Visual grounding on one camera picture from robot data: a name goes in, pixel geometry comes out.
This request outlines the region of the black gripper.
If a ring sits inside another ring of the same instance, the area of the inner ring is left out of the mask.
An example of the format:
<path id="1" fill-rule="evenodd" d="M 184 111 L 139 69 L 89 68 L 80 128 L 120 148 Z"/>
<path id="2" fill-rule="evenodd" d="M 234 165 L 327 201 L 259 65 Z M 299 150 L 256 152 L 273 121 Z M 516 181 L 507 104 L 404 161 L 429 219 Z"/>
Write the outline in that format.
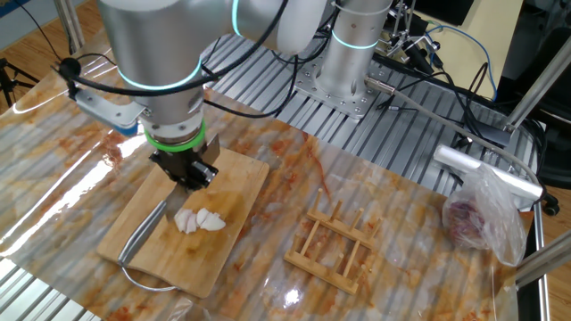
<path id="1" fill-rule="evenodd" d="M 154 151 L 149 159 L 157 164 L 170 180 L 178 182 L 186 190 L 197 191 L 207 188 L 218 175 L 219 170 L 203 161 L 196 152 Z"/>

